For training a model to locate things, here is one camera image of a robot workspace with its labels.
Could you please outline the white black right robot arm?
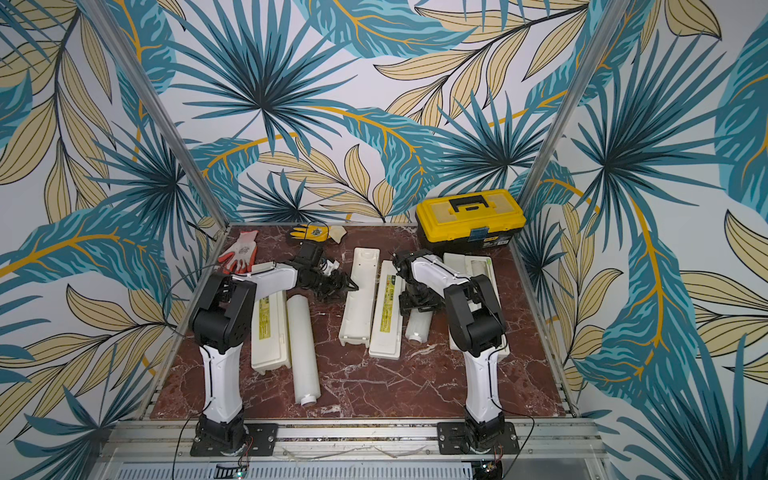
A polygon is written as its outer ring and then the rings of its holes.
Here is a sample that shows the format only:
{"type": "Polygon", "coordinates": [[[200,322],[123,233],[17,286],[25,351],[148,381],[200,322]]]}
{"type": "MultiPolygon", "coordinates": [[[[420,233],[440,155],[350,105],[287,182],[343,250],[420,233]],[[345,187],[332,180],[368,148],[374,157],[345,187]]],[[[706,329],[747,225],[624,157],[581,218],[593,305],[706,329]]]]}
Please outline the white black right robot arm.
{"type": "Polygon", "coordinates": [[[492,282],[485,275],[461,273],[428,250],[397,252],[392,261],[406,283],[400,295],[403,313],[445,310],[450,337],[465,360],[465,437],[473,449],[486,449],[505,430],[498,356],[505,343],[506,323],[492,282]]]}

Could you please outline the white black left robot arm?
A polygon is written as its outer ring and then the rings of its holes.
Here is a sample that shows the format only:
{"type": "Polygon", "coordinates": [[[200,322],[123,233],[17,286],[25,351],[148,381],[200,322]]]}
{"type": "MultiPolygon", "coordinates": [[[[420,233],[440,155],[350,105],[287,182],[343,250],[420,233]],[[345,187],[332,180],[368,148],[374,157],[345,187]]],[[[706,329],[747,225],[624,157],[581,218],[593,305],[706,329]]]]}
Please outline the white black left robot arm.
{"type": "Polygon", "coordinates": [[[254,307],[263,298],[294,288],[326,300],[357,291],[359,286],[325,255],[322,244],[310,240],[301,244],[292,259],[259,264],[254,273],[213,272],[205,282],[190,320],[205,369],[206,400],[197,423],[198,436],[228,449],[243,443],[240,351],[250,332],[254,307]]]}

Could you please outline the white dispenser base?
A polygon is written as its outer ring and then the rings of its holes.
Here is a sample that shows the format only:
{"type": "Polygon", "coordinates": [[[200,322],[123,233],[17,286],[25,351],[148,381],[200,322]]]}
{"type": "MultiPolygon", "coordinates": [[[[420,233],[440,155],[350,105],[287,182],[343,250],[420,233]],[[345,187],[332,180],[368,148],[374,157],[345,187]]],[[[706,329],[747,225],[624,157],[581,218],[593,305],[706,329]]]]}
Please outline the white dispenser base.
{"type": "MultiPolygon", "coordinates": [[[[463,273],[469,277],[486,275],[492,283],[496,296],[497,297],[499,296],[493,263],[490,257],[462,255],[462,254],[446,252],[443,254],[443,263],[445,263],[448,267],[458,271],[459,273],[463,273]]],[[[480,305],[475,302],[470,302],[469,308],[471,311],[474,312],[480,308],[480,305]]],[[[459,348],[453,339],[453,335],[450,332],[450,328],[449,328],[448,334],[449,334],[450,349],[459,351],[459,348]]],[[[505,357],[507,357],[510,353],[509,346],[506,345],[504,341],[502,341],[502,344],[504,348],[500,352],[498,352],[499,362],[505,359],[505,357]]]]}

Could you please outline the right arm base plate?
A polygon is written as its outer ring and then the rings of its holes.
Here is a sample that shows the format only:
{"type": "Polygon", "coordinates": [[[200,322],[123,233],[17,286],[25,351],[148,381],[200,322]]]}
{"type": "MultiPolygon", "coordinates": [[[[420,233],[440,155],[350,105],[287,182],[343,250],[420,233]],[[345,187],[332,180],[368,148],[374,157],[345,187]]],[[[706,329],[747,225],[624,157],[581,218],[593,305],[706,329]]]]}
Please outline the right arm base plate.
{"type": "Polygon", "coordinates": [[[490,455],[520,452],[520,437],[511,422],[473,426],[468,420],[438,422],[437,441],[441,455],[490,455]]]}

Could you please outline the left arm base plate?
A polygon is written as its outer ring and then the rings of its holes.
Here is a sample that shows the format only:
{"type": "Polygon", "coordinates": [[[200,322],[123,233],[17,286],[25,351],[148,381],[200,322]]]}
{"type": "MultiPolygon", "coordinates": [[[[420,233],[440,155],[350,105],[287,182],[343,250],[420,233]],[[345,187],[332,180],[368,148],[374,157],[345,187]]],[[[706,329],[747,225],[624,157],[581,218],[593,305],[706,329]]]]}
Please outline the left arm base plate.
{"type": "Polygon", "coordinates": [[[269,457],[273,455],[278,425],[245,423],[242,425],[203,426],[198,423],[190,450],[192,457],[269,457]]]}

